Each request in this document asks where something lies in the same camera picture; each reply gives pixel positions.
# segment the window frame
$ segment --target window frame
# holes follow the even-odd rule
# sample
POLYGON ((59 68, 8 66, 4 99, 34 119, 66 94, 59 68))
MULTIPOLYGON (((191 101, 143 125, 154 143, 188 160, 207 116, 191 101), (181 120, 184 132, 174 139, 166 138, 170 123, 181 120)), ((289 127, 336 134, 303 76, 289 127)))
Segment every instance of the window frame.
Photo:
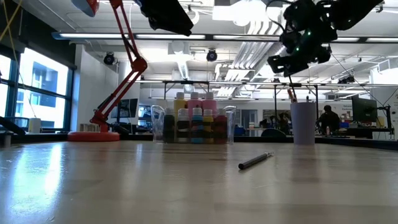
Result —
POLYGON ((70 120, 71 120, 71 113, 72 113, 72 88, 73 88, 73 79, 74 79, 74 74, 75 68, 68 67, 68 77, 67 77, 67 91, 65 95, 61 95, 52 91, 48 90, 43 90, 41 88, 36 88, 33 86, 28 86, 28 85, 22 85, 18 83, 19 80, 19 67, 18 65, 21 64, 21 53, 23 52, 16 52, 17 54, 17 59, 18 62, 15 61, 14 56, 12 53, 12 50, 9 49, 6 46, 0 45, 0 54, 8 57, 11 59, 11 67, 10 67, 10 74, 9 74, 9 79, 1 79, 1 83, 5 84, 8 86, 8 95, 7 95, 7 100, 6 100, 6 116, 15 116, 16 113, 16 107, 17 107, 17 95, 18 95, 18 88, 23 89, 23 90, 30 90, 36 93, 42 93, 48 96, 54 96, 58 98, 63 98, 65 99, 65 111, 63 115, 63 128, 43 128, 43 132, 55 132, 55 131, 70 131, 70 120))

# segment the paint bottle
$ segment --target paint bottle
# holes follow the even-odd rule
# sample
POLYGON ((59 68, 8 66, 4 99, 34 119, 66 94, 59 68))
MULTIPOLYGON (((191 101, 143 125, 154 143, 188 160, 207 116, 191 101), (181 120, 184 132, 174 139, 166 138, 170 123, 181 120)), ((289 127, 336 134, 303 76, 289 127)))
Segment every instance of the paint bottle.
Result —
POLYGON ((206 144, 213 144, 213 110, 203 110, 203 139, 206 144))
POLYGON ((163 122, 163 142, 173 143, 175 131, 174 110, 166 108, 163 122))
POLYGON ((174 114, 177 116, 176 121, 178 121, 178 111, 179 109, 187 108, 187 101, 184 100, 184 93, 178 92, 177 99, 174 100, 174 114))
POLYGON ((192 109, 191 142, 194 144, 203 143, 203 116, 199 106, 192 109))
POLYGON ((191 92, 191 99, 187 101, 189 117, 192 118, 194 108, 202 108, 202 102, 199 100, 199 93, 191 92))
POLYGON ((214 93, 206 93, 206 99, 203 100, 203 112, 205 110, 212 110, 213 118, 217 117, 217 101, 214 100, 214 93))
POLYGON ((218 116, 214 120, 214 142, 226 144, 228 140, 228 119, 224 109, 218 109, 218 116))
POLYGON ((177 121, 177 142, 187 143, 189 142, 190 133, 190 120, 188 109, 182 108, 178 110, 178 121, 177 121))

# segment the wooden table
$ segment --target wooden table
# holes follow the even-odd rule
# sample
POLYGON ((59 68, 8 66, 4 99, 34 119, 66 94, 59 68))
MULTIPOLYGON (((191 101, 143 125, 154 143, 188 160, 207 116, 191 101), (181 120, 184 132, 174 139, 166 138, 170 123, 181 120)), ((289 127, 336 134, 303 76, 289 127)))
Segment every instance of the wooden table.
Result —
POLYGON ((0 151, 0 223, 397 223, 398 154, 58 142, 0 151), (240 162, 275 156, 244 172, 240 162))

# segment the camera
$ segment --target camera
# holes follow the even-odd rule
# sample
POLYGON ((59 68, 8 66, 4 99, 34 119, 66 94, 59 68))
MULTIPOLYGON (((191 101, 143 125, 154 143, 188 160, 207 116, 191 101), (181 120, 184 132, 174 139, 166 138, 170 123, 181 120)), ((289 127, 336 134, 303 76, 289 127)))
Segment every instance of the camera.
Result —
POLYGON ((104 58, 105 65, 114 65, 117 60, 114 57, 114 52, 107 52, 104 58))
POLYGON ((217 60, 217 53, 215 49, 210 49, 209 52, 207 53, 206 57, 208 62, 214 62, 217 60))

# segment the red lamp base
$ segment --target red lamp base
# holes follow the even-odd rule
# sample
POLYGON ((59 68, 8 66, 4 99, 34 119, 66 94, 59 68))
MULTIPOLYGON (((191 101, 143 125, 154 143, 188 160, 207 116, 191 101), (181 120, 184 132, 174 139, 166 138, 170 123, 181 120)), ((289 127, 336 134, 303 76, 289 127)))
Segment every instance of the red lamp base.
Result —
POLYGON ((76 141, 76 142, 120 141, 120 135, 119 133, 69 132, 68 141, 76 141))

